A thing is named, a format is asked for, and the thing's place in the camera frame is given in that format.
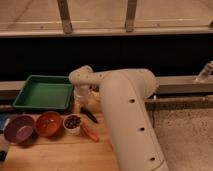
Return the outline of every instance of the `floor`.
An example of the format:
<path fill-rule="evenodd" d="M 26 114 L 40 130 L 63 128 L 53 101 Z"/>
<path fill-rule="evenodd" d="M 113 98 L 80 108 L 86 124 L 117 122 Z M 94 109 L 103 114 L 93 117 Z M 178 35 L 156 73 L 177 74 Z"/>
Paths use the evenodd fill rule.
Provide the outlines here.
<path fill-rule="evenodd" d="M 212 171 L 212 97 L 166 98 L 146 106 L 171 171 Z M 2 135 L 0 148 L 8 149 Z"/>
<path fill-rule="evenodd" d="M 138 0 L 136 27 L 203 26 L 213 20 L 212 0 Z M 123 28 L 127 0 L 68 0 L 74 28 Z M 1 0 L 0 30 L 61 29 L 57 1 Z"/>

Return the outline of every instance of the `bowl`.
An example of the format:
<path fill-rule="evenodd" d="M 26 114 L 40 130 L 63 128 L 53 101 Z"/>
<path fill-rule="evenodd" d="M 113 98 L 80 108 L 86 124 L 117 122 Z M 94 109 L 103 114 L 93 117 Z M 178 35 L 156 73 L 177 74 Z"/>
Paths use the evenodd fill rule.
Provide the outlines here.
<path fill-rule="evenodd" d="M 81 118 L 76 114 L 68 115 L 63 120 L 63 127 L 73 135 L 80 134 Z"/>
<path fill-rule="evenodd" d="M 39 136 L 49 137 L 54 135 L 61 127 L 62 118 L 58 112 L 44 112 L 36 120 L 35 130 Z"/>
<path fill-rule="evenodd" d="M 4 137 L 11 143 L 21 143 L 33 133 L 35 122 L 28 115 L 21 115 L 11 120 L 4 129 Z"/>

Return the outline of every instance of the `orange bowl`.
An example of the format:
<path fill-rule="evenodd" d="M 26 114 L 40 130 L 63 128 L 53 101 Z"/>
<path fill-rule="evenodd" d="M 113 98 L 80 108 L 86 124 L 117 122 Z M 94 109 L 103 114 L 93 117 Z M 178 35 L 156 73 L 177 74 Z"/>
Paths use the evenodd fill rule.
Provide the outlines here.
<path fill-rule="evenodd" d="M 42 137 L 49 137 L 54 135 L 61 127 L 62 118 L 58 112 L 48 111 L 44 112 L 35 124 L 35 130 L 38 135 Z"/>

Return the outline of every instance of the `food in bowl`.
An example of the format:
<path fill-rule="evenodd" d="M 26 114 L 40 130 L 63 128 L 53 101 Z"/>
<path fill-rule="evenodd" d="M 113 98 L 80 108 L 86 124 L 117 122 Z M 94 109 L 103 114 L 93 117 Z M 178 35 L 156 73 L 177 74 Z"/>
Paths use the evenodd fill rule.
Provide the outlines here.
<path fill-rule="evenodd" d="M 71 134 L 78 135 L 80 133 L 81 118 L 75 114 L 68 115 L 64 119 L 63 126 Z"/>

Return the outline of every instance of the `carrot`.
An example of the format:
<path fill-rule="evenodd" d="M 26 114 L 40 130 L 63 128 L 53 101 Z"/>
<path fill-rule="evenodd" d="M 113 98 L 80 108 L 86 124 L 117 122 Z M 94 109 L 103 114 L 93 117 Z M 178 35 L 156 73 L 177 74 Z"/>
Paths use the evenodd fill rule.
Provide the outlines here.
<path fill-rule="evenodd" d="M 84 131 L 84 133 L 94 142 L 99 142 L 99 137 L 85 124 L 85 122 L 82 122 L 81 128 Z"/>

